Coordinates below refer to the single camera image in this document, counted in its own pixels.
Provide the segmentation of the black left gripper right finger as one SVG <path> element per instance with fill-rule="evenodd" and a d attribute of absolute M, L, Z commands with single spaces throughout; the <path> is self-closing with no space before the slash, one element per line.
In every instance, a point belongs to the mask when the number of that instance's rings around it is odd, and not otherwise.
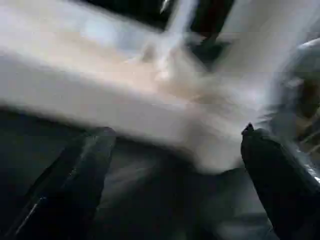
<path fill-rule="evenodd" d="M 320 238 L 320 169 L 297 145 L 249 123 L 241 157 L 281 240 Z"/>

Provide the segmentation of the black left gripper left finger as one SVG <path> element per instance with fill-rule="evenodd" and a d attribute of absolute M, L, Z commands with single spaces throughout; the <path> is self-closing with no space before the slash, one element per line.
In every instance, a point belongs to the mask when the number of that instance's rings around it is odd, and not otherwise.
<path fill-rule="evenodd" d="M 10 224 L 11 240 L 84 240 L 100 202 L 116 133 L 109 127 L 71 141 L 38 177 Z"/>

